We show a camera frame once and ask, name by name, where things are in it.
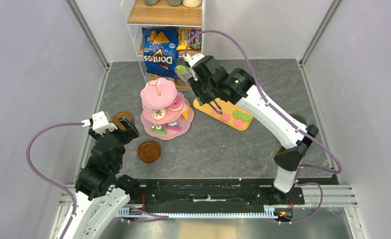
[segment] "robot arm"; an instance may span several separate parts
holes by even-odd
[[[83,123],[83,126],[91,126],[89,134],[96,140],[96,144],[75,185],[77,210],[64,235],[65,239],[99,238],[118,211],[132,198],[138,197],[134,193],[138,181],[127,175],[119,178],[115,176],[122,168],[124,145],[139,136],[132,114],[120,112],[110,122],[104,112],[99,112]],[[111,185],[115,185],[115,188],[104,197]],[[102,201],[105,202],[94,214]],[[67,223],[68,220],[64,220],[56,239],[61,238]]]
[[[287,193],[293,187],[296,170],[309,146],[311,140],[286,122],[275,110],[265,104],[260,96],[254,79],[246,71],[235,69],[230,74],[218,64],[212,56],[196,54],[185,56],[187,72],[176,71],[178,76],[188,82],[197,96],[200,104],[209,104],[215,111],[211,102],[221,109],[215,101],[220,98],[250,112],[279,140],[282,147],[275,155],[278,172],[274,181],[274,187],[283,193]],[[300,123],[264,93],[269,103],[272,103],[287,118],[292,120],[300,129],[305,130],[311,136],[318,134],[314,125],[306,126]]]

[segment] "snack bag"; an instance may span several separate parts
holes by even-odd
[[[191,30],[191,37],[193,37],[197,32],[199,32],[201,30],[196,30],[196,29],[192,29]],[[194,41],[191,43],[190,47],[194,50],[194,51],[201,51],[201,35],[198,35],[197,37],[195,37]]]
[[[142,28],[144,63],[147,72],[177,78],[174,68],[178,60],[178,28]]]
[[[179,43],[177,50],[185,50],[189,40],[190,40],[190,31],[187,30],[178,30],[178,38],[179,38]]]

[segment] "pink cake stand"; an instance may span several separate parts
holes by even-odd
[[[147,82],[144,89],[140,92],[140,96],[144,106],[152,109],[160,109],[170,105],[174,101],[177,92],[174,82],[168,81],[165,78],[159,78]]]
[[[191,122],[194,118],[194,111],[191,109],[190,104],[185,99],[184,95],[177,91],[174,82],[165,78],[159,78],[156,84],[157,89],[154,86],[155,82],[156,80],[148,82],[140,93],[143,104],[143,113],[141,114],[140,119],[144,125],[144,130],[148,135],[161,140],[170,140],[183,135],[190,129]],[[168,108],[168,106],[174,101],[175,97],[179,97],[184,103],[183,107],[179,111],[171,111]],[[182,115],[187,108],[186,106],[188,106],[187,119],[185,119]],[[166,116],[161,120],[152,118],[152,109],[160,108],[166,109]],[[180,131],[166,128],[167,123],[174,121],[181,128]],[[162,125],[163,129],[166,131],[166,135],[153,132],[152,126],[154,124]]]

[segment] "yellow tray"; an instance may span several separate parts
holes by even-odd
[[[251,121],[253,121],[253,116],[250,113],[239,108],[238,106],[233,105],[231,102],[225,102],[225,101],[220,100],[219,98],[216,99],[216,102],[222,108],[223,114],[229,114],[230,119],[228,121],[223,121],[221,119],[222,116],[217,114],[216,112],[214,112],[214,110],[208,104],[204,104],[201,106],[200,103],[197,101],[197,99],[194,99],[193,106],[197,110],[217,119],[218,121],[221,121],[221,122],[231,126],[232,128],[235,128],[239,131],[244,131],[248,128],[248,126],[250,126]],[[247,122],[243,121],[244,124],[242,125],[242,127],[236,127],[234,124],[235,121],[237,120],[237,118],[234,117],[235,111],[240,111],[240,112],[242,112],[243,115],[249,115],[251,119]]]

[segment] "toy donut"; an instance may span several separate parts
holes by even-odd
[[[172,101],[172,104],[168,106],[168,108],[172,111],[179,111],[182,106],[184,105],[184,102],[179,97],[175,97],[174,101]]]
[[[166,109],[160,108],[160,109],[152,109],[152,118],[155,120],[161,120],[164,117],[166,117]]]

